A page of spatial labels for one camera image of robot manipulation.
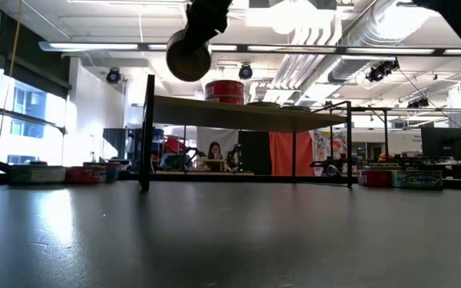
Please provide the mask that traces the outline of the white partition panel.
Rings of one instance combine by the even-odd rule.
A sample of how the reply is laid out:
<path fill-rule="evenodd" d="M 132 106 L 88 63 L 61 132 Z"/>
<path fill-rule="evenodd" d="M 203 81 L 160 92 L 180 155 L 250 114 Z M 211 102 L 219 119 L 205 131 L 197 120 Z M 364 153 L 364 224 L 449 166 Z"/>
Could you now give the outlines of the white partition panel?
<path fill-rule="evenodd" d="M 212 142 L 218 142 L 221 146 L 223 160 L 226 160 L 227 153 L 239 141 L 239 132 L 237 130 L 216 129 L 207 127 L 198 127 L 197 148 L 207 157 L 209 145 Z"/>

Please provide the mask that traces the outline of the person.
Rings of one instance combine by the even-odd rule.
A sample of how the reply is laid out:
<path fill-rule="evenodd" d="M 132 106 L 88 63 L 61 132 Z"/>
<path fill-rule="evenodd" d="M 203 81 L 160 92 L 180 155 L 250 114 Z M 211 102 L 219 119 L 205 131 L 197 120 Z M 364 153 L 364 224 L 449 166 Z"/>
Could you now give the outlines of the person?
<path fill-rule="evenodd" d="M 214 159 L 214 160 L 222 160 L 223 159 L 221 146 L 219 145 L 218 142 L 212 142 L 209 145 L 209 150 L 208 150 L 207 157 L 209 159 Z"/>

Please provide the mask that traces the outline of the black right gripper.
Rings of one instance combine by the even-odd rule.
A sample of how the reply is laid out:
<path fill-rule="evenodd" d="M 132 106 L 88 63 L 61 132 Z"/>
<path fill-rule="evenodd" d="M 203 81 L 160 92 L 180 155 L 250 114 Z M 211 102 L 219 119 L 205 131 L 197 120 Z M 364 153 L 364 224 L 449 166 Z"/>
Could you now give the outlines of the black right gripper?
<path fill-rule="evenodd" d="M 202 38 L 209 26 L 209 35 L 215 37 L 226 31 L 227 14 L 233 0 L 190 0 L 185 38 Z"/>

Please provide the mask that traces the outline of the black track spotlight cluster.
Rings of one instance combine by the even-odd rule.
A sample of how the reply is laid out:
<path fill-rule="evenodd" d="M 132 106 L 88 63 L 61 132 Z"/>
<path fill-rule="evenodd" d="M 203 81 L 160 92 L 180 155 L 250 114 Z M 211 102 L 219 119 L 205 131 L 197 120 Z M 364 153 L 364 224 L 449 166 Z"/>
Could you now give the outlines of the black track spotlight cluster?
<path fill-rule="evenodd" d="M 419 109 L 419 108 L 424 108 L 428 107 L 430 105 L 428 98 L 426 97 L 421 97 L 421 98 L 415 98 L 412 99 L 408 102 L 407 108 L 408 109 Z"/>
<path fill-rule="evenodd" d="M 397 59 L 392 61 L 383 61 L 377 65 L 373 65 L 366 73 L 365 79 L 369 82 L 380 82 L 398 68 L 399 61 Z"/>

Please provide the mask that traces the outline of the green can gold lid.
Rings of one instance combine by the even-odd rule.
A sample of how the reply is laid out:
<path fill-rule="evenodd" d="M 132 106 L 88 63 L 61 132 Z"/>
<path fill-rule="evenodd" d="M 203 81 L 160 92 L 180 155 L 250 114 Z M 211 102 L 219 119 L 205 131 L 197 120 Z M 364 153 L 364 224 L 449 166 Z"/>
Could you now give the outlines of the green can gold lid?
<path fill-rule="evenodd" d="M 433 170 L 395 170 L 391 172 L 393 187 L 413 190 L 441 190 L 443 176 L 441 171 Z"/>

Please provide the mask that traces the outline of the long ceiling light strip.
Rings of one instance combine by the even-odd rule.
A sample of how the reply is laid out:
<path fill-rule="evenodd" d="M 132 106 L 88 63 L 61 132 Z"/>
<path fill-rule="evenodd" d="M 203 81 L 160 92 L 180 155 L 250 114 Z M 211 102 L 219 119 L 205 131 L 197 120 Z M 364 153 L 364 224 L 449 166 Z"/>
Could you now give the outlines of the long ceiling light strip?
<path fill-rule="evenodd" d="M 145 42 L 40 42 L 41 50 L 49 52 L 86 52 L 93 50 L 118 52 L 165 52 L 167 44 Z M 253 45 L 209 44 L 210 52 L 252 54 L 331 54 L 395 57 L 461 57 L 461 48 L 421 48 L 408 46 L 308 46 L 308 45 Z"/>

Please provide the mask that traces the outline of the black partition panel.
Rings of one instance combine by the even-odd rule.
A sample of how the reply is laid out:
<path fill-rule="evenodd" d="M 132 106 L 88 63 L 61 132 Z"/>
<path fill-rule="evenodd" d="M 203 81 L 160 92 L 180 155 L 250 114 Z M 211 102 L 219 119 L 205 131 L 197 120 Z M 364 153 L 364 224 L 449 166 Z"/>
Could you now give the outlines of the black partition panel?
<path fill-rule="evenodd" d="M 270 135 L 268 132 L 239 131 L 242 146 L 241 162 L 245 171 L 255 175 L 271 175 Z"/>

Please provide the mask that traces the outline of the wooden board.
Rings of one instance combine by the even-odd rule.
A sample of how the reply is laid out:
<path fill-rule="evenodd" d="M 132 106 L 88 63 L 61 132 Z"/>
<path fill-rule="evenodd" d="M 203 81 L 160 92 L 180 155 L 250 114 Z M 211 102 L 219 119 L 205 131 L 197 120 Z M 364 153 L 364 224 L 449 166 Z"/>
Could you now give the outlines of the wooden board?
<path fill-rule="evenodd" d="M 183 126 L 203 126 L 231 130 L 256 130 L 291 134 L 291 175 L 283 182 L 300 182 L 296 175 L 297 134 L 304 131 L 332 127 L 344 123 L 347 128 L 347 158 L 351 158 L 352 127 L 351 103 L 343 102 L 345 117 L 324 114 L 322 110 L 301 112 L 273 109 L 260 106 L 235 105 L 220 102 L 206 102 L 185 98 L 157 96 L 154 91 L 155 76 L 149 74 L 143 104 L 142 148 L 138 182 L 143 192 L 150 189 L 153 179 L 150 151 L 154 124 L 175 124 Z"/>

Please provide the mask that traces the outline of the orange curtain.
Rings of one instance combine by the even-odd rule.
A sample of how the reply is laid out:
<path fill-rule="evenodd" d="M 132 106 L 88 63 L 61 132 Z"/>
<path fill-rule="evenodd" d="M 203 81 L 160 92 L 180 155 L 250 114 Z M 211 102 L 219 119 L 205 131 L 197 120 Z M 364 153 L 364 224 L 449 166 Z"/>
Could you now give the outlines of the orange curtain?
<path fill-rule="evenodd" d="M 271 174 L 273 176 L 292 175 L 293 136 L 289 133 L 269 133 L 271 153 Z M 309 132 L 296 134 L 295 174 L 314 176 L 310 164 L 313 162 L 313 141 Z"/>

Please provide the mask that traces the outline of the dark hanging curtain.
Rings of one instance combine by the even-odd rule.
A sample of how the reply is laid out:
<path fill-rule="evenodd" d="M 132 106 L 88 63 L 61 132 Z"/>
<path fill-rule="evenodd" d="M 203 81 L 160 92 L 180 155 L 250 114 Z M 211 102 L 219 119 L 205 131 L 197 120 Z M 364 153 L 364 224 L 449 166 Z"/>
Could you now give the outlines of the dark hanging curtain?
<path fill-rule="evenodd" d="M 115 158 L 124 159 L 126 157 L 126 129 L 104 128 L 102 136 L 103 139 L 116 151 L 116 155 L 114 156 Z"/>

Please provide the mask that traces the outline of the silver ventilation duct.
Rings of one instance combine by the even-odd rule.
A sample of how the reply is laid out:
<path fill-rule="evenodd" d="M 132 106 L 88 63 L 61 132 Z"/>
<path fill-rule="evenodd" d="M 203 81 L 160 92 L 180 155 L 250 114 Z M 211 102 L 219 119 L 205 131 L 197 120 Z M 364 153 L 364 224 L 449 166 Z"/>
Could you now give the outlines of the silver ventilation duct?
<path fill-rule="evenodd" d="M 397 46 L 416 32 L 431 13 L 416 6 L 400 6 L 408 0 L 377 0 L 348 34 L 342 37 L 344 46 Z M 344 83 L 358 73 L 372 60 L 334 57 L 327 75 L 328 82 Z"/>

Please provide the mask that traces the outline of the red storage bin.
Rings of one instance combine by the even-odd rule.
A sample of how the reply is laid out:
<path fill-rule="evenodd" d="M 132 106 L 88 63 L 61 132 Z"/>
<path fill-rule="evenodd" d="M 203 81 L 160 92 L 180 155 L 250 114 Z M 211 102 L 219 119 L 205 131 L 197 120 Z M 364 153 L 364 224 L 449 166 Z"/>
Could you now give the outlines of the red storage bin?
<path fill-rule="evenodd" d="M 178 154 L 184 152 L 186 149 L 184 141 L 181 138 L 176 138 L 173 136 L 167 136 L 164 144 L 164 152 L 166 154 Z"/>

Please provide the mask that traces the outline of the black monitor on stand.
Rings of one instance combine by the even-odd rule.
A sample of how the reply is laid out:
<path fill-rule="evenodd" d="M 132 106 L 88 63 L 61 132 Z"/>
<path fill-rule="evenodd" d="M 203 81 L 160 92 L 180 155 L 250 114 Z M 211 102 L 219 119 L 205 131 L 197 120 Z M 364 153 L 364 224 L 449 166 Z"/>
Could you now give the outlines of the black monitor on stand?
<path fill-rule="evenodd" d="M 460 128 L 423 127 L 421 137 L 425 157 L 452 157 L 454 160 L 461 160 Z"/>

